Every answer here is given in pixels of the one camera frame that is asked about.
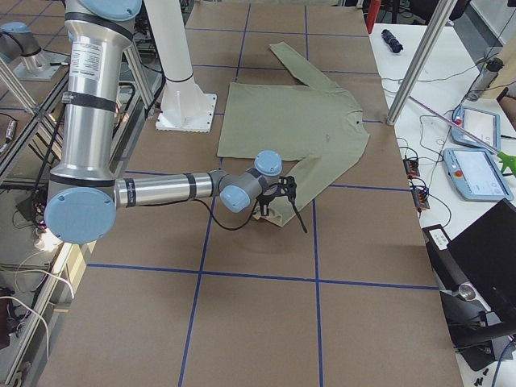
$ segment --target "black monitor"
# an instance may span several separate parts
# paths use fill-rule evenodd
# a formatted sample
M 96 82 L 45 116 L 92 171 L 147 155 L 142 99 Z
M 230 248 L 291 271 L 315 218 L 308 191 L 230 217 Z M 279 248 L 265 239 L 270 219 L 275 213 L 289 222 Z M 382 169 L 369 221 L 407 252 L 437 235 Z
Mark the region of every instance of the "black monitor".
M 448 250 L 500 320 L 516 320 L 516 207 L 501 200 Z

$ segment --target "black chair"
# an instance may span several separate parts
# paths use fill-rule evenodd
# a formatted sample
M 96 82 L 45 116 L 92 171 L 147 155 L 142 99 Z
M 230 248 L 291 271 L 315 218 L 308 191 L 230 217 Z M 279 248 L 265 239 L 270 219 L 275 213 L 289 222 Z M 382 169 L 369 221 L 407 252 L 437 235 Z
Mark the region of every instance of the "black chair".
M 410 12 L 419 16 L 425 21 L 425 24 L 428 24 L 438 2 L 439 0 L 410 0 Z M 459 0 L 451 12 L 450 20 L 455 20 L 462 16 L 470 2 L 471 0 Z

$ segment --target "white mounting plate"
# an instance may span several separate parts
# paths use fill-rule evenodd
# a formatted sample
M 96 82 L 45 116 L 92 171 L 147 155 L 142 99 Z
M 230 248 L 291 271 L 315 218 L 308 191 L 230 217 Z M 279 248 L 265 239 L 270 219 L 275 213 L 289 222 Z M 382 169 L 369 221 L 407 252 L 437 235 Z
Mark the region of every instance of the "white mounting plate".
M 60 63 L 68 59 L 66 55 L 54 54 L 52 52 L 45 52 L 45 55 L 51 63 Z M 51 81 L 61 67 L 62 66 L 50 66 L 49 69 L 41 73 L 33 74 L 27 71 L 27 67 L 25 67 L 25 64 L 22 62 L 16 66 L 14 73 L 20 81 Z
M 156 121 L 156 129 L 160 131 L 196 131 L 209 133 L 213 121 L 215 104 L 217 103 L 216 94 L 204 94 L 210 101 L 211 108 L 198 113 L 195 117 L 187 118 L 182 125 L 178 125 L 177 114 L 172 111 L 163 111 Z

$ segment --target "floor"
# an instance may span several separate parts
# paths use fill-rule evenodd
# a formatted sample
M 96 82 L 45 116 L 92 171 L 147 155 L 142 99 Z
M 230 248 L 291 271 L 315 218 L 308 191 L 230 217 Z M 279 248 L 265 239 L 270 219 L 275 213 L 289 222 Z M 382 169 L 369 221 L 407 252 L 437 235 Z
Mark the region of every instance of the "floor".
M 360 385 L 364 376 L 371 384 L 457 385 L 439 296 L 396 164 L 396 141 L 381 124 L 386 106 L 377 103 L 384 99 L 374 59 L 336 68 L 324 56 L 340 47 L 335 42 L 342 52 L 349 44 L 360 45 L 366 38 L 360 19 L 343 27 L 326 14 L 310 19 L 302 7 L 283 15 L 260 13 L 259 7 L 253 14 L 247 5 L 235 9 L 231 17 L 199 13 L 189 21 L 189 42 L 202 48 L 192 55 L 196 80 L 219 97 L 212 132 L 167 138 L 150 122 L 127 173 L 201 172 L 221 162 L 229 172 L 245 169 L 247 161 L 215 156 L 224 86 L 293 84 L 261 49 L 271 36 L 299 47 L 364 107 L 372 137 L 360 168 L 302 211 L 310 229 L 303 238 L 296 223 L 279 232 L 257 222 L 228 235 L 196 203 L 121 212 L 112 236 L 98 245 L 62 333 L 67 339 L 55 348 L 42 385 L 55 385 L 53 369 L 68 385 L 88 380 L 88 385 L 322 387 Z M 69 51 L 59 2 L 3 0 L 0 13 L 0 23 L 29 24 L 45 48 Z M 209 37 L 221 25 L 225 31 Z M 335 31 L 340 36 L 330 36 Z M 325 44 L 325 35 L 332 44 Z M 324 55 L 317 52 L 321 47 Z M 32 87 L 44 95 L 47 86 Z M 9 93 L 0 95 L 0 109 L 24 115 Z M 378 157 L 396 162 L 379 168 Z M 353 204 L 363 202 L 365 209 Z M 218 201 L 210 204 L 226 223 L 245 217 L 222 212 Z M 400 216 L 411 225 L 402 233 L 394 222 Z M 438 355 L 429 359 L 428 351 Z M 377 356 L 382 353 L 389 356 Z M 371 368 L 371 362 L 377 366 Z M 400 374 L 404 363 L 408 371 Z

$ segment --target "blue tablet device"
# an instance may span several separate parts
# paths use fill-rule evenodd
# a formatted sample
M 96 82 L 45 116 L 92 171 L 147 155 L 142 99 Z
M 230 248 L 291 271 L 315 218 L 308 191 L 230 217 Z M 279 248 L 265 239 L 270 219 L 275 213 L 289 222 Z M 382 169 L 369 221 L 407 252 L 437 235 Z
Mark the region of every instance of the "blue tablet device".
M 498 202 L 514 195 L 486 149 L 444 149 L 444 164 L 465 200 Z
M 453 112 L 452 119 L 472 135 L 500 150 L 500 116 L 498 114 L 461 105 Z M 483 148 L 481 144 L 467 137 L 455 127 L 451 127 L 451 137 L 458 144 Z

